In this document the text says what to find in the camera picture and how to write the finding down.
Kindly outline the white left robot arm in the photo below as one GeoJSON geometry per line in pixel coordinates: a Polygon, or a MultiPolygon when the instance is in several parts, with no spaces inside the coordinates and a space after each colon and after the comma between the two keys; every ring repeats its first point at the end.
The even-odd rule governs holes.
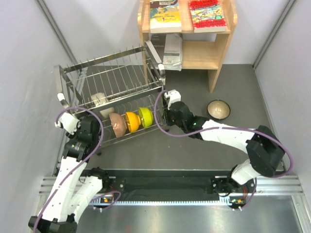
{"type": "Polygon", "coordinates": [[[51,193],[37,216],[28,226],[34,233],[74,233],[84,210],[98,192],[110,188],[108,173],[100,168],[91,169],[78,191],[79,178],[90,156],[96,153],[103,139],[103,124],[97,116],[80,121],[80,127],[63,151],[60,170],[51,193]]]}

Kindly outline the steel two-tier dish rack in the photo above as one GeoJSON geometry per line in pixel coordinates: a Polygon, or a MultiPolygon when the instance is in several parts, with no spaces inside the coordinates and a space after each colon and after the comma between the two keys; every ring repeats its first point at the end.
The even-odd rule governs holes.
{"type": "Polygon", "coordinates": [[[102,119],[102,148],[156,130],[157,125],[146,129],[140,126],[136,132],[126,131],[116,138],[110,119],[104,119],[101,110],[114,107],[115,113],[125,116],[126,112],[137,114],[140,107],[147,107],[156,113],[160,125],[166,123],[163,102],[156,101],[165,87],[165,70],[151,41],[70,67],[56,65],[53,73],[57,98],[64,108],[72,107],[70,113],[77,118],[86,117],[85,109],[89,109],[102,119]],[[98,92],[105,94],[108,103],[95,106],[91,96],[98,92]]]}

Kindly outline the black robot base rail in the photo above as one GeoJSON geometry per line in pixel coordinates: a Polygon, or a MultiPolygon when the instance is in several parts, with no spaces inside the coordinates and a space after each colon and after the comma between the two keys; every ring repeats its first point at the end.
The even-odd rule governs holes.
{"type": "Polygon", "coordinates": [[[235,184],[229,170],[100,169],[83,171],[82,176],[103,177],[102,190],[117,190],[120,201],[207,201],[236,194],[244,197],[255,183],[235,184]]]}

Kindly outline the dark blue bowl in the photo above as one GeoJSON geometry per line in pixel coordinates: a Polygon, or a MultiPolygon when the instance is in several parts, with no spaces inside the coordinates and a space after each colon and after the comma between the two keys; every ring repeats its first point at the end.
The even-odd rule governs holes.
{"type": "Polygon", "coordinates": [[[223,100],[213,100],[207,105],[208,114],[218,120],[226,119],[230,113],[230,106],[223,100]]]}

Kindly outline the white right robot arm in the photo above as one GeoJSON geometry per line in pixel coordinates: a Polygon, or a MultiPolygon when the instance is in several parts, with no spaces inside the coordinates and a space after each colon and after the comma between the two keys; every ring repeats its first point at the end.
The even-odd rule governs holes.
{"type": "Polygon", "coordinates": [[[224,144],[247,154],[248,159],[234,166],[219,184],[222,193],[238,192],[258,176],[276,176],[285,152],[266,126],[261,125],[256,130],[238,130],[207,117],[195,116],[182,101],[164,107],[164,117],[169,126],[179,127],[188,137],[224,144]]]}

